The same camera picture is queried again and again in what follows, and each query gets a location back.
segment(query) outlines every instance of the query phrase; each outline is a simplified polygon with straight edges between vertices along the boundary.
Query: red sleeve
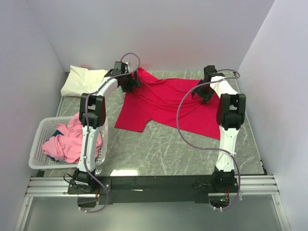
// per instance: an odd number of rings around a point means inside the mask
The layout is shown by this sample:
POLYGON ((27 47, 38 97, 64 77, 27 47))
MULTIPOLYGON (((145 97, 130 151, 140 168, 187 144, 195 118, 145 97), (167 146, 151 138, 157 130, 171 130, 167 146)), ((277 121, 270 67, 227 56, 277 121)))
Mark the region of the red sleeve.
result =
POLYGON ((143 132, 150 119, 150 115, 145 112, 138 97, 131 92, 127 92, 115 128, 143 132))

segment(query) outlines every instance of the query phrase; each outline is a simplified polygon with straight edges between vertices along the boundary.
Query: pink towel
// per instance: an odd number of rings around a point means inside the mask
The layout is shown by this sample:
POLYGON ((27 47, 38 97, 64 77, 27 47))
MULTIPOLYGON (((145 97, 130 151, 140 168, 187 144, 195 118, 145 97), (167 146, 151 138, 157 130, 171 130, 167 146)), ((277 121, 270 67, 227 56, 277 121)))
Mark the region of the pink towel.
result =
MULTIPOLYGON (((68 163, 78 163, 82 146, 82 125, 79 121, 79 113, 73 116, 67 127, 58 124, 57 129, 63 135, 51 137, 43 144, 43 153, 50 155, 56 160, 65 160, 68 163)), ((102 138, 99 135, 96 142, 95 157, 102 145, 102 138)))

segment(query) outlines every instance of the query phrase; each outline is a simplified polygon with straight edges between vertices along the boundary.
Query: marble tabletop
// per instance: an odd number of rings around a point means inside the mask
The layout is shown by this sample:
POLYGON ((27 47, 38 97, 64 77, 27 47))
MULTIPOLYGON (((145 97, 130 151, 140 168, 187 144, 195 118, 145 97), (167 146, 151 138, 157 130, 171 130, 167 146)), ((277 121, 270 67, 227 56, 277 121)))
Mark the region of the marble tabletop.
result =
MULTIPOLYGON (((202 79, 201 71, 152 71, 157 78, 202 79)), ((229 80, 238 91, 236 80, 229 80)), ((108 148, 105 161, 97 166, 96 173, 109 175, 194 175, 212 174, 218 157, 216 151, 197 150, 187 145, 177 130, 149 121, 143 132, 114 128, 122 109, 125 93, 121 88, 106 100, 109 123, 108 148)), ((58 116, 73 116, 79 111, 79 97, 63 97, 58 116)), ((202 147, 219 147, 219 140, 183 131, 193 144, 202 147)), ((264 174, 262 162, 246 116, 236 142, 236 161, 241 174, 264 174)), ((45 177, 61 177, 74 168, 48 169, 45 177)))

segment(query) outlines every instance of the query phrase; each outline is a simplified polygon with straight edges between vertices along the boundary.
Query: red cloth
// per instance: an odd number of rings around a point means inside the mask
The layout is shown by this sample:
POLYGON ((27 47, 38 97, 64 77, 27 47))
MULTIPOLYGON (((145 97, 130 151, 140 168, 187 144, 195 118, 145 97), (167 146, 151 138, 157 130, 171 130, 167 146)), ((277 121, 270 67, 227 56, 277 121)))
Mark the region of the red cloth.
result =
MULTIPOLYGON (((184 95, 199 82, 192 79, 157 79, 138 69, 142 88, 127 92, 115 128, 142 132, 149 120, 176 128, 176 114, 184 95)), ((189 95, 180 110, 180 129, 219 139, 216 123, 219 97, 214 94, 207 104, 198 95, 189 95)))

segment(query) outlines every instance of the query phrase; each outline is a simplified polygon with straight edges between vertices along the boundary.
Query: white plastic basket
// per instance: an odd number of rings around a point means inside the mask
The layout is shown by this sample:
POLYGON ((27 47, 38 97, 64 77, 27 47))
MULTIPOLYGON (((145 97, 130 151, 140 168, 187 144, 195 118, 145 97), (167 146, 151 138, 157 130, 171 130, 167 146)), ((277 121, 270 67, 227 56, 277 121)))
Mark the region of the white plastic basket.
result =
MULTIPOLYGON (((72 119, 72 116, 65 117, 51 117, 42 120, 38 126, 38 130, 35 134, 32 144, 29 166, 33 169, 48 169, 48 168, 68 168, 77 167, 77 164, 70 164, 64 160, 55 162, 52 161, 42 151, 43 144, 55 133, 57 130, 57 124, 67 125, 72 119)), ((102 147, 98 152, 98 156, 95 159, 95 164, 100 165, 106 157, 107 140, 108 140, 108 120, 106 118, 105 124, 101 127, 102 147)))

